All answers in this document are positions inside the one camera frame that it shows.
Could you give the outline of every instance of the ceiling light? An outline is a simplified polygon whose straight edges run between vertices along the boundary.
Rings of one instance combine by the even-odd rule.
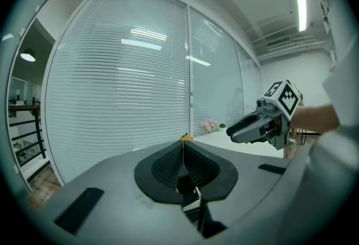
[[[197,59],[197,58],[194,58],[194,57],[190,57],[190,56],[186,56],[186,59],[190,59],[190,60],[192,60],[193,62],[203,64],[204,66],[207,66],[207,67],[211,65],[210,63],[201,61],[200,59]]]
[[[148,36],[150,38],[159,39],[162,41],[166,41],[166,38],[167,38],[166,35],[162,35],[160,33],[152,32],[152,31],[142,30],[142,29],[132,29],[131,33],[137,34],[137,35],[142,35],[142,36]]]
[[[20,57],[29,61],[29,62],[35,62],[35,53],[33,50],[31,49],[26,49],[24,50],[21,54]]]
[[[299,13],[299,32],[307,29],[307,1],[297,0]]]
[[[126,39],[121,39],[121,43],[125,45],[138,45],[139,47],[150,48],[155,50],[161,50],[162,48],[160,45],[154,45],[149,43],[143,43],[142,41],[134,41],[134,40],[126,40]]]

